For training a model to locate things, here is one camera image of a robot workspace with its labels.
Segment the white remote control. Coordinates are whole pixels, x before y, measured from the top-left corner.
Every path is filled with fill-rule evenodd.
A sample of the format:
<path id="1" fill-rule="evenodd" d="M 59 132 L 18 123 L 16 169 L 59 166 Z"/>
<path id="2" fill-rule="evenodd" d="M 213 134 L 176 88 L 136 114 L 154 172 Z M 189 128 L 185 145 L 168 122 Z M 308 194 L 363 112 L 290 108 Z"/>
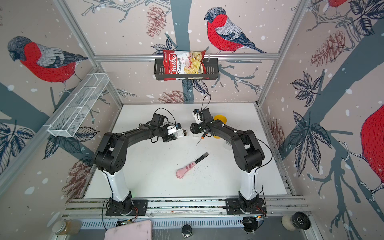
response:
<path id="1" fill-rule="evenodd" d="M 187 137 L 188 136 L 188 131 L 185 130 L 185 129 L 180 129 L 180 130 L 177 130 L 175 133 L 174 133 L 174 136 L 176 138 L 183 138 L 183 137 Z"/>

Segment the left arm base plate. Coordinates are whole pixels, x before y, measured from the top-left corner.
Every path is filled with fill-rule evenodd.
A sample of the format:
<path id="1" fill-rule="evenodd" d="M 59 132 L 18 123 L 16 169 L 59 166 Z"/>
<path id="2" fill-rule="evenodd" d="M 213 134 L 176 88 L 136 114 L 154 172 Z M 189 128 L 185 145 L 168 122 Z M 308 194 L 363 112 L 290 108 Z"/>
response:
<path id="1" fill-rule="evenodd" d="M 145 216 L 148 200 L 128 200 L 117 202 L 109 199 L 106 207 L 107 217 Z"/>

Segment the orange black screwdriver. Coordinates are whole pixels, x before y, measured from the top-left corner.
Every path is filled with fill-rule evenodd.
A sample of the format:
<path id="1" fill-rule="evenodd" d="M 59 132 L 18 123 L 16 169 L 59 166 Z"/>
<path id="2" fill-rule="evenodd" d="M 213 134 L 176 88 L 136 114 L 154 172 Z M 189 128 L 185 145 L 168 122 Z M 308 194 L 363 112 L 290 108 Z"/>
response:
<path id="1" fill-rule="evenodd" d="M 200 140 L 197 142 L 196 146 L 201 142 L 201 140 L 203 140 L 205 137 L 207 136 L 207 133 L 204 132 L 200 138 Z"/>

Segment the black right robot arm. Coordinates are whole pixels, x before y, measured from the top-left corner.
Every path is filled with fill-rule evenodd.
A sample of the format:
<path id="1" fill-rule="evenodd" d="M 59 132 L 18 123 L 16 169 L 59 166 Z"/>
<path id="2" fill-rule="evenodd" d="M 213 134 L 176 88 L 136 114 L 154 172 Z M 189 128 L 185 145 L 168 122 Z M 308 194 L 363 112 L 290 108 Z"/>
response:
<path id="1" fill-rule="evenodd" d="M 257 170 L 262 166 L 265 154 L 252 130 L 234 129 L 221 120 L 215 120 L 209 109 L 193 111 L 195 123 L 191 124 L 193 134 L 203 137 L 219 137 L 229 142 L 237 166 L 242 170 L 241 187 L 236 199 L 226 199 L 225 209 L 229 215 L 267 214 L 265 200 L 256 192 Z"/>

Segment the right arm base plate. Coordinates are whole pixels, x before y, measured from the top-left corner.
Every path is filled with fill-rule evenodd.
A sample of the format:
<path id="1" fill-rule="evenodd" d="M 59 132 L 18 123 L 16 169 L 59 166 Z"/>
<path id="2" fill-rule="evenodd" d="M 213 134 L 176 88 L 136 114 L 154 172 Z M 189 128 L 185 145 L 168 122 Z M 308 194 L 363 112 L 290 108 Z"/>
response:
<path id="1" fill-rule="evenodd" d="M 228 215 L 266 215 L 267 206 L 264 199 L 254 198 L 252 200 L 244 199 L 226 199 L 226 205 L 223 207 Z"/>

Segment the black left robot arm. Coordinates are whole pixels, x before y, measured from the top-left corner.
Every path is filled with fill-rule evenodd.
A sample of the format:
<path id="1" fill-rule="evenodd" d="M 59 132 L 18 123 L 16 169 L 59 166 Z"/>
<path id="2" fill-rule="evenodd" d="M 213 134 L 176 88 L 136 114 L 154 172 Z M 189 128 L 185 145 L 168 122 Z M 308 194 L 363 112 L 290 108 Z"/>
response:
<path id="1" fill-rule="evenodd" d="M 106 206 L 107 217 L 117 216 L 144 216 L 148 202 L 134 201 L 132 192 L 129 190 L 123 167 L 127 160 L 128 148 L 141 141 L 158 141 L 163 139 L 164 143 L 177 140 L 176 133 L 182 130 L 181 124 L 165 123 L 167 117 L 153 114 L 152 119 L 139 124 L 139 127 L 122 133 L 107 132 L 94 155 L 94 164 L 97 169 L 105 174 L 108 181 L 111 196 Z"/>

